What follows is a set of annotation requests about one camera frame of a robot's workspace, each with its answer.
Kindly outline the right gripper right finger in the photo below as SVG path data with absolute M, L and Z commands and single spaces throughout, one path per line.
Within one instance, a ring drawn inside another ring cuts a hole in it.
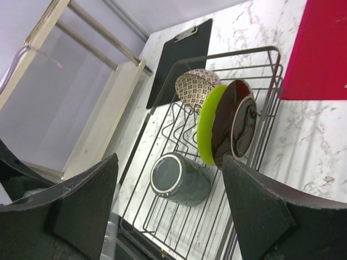
M 222 174 L 243 259 L 346 259 L 346 203 L 294 189 L 230 155 Z

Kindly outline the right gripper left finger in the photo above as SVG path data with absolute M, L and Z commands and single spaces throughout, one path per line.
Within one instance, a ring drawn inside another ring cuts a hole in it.
M 112 154 L 40 193 L 1 206 L 1 259 L 99 259 L 118 175 Z

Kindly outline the grey ceramic mug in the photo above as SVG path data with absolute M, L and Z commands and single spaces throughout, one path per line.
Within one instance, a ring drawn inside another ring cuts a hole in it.
M 179 153 L 170 152 L 154 163 L 150 186 L 157 196 L 192 207 L 209 197 L 211 178 L 205 167 Z

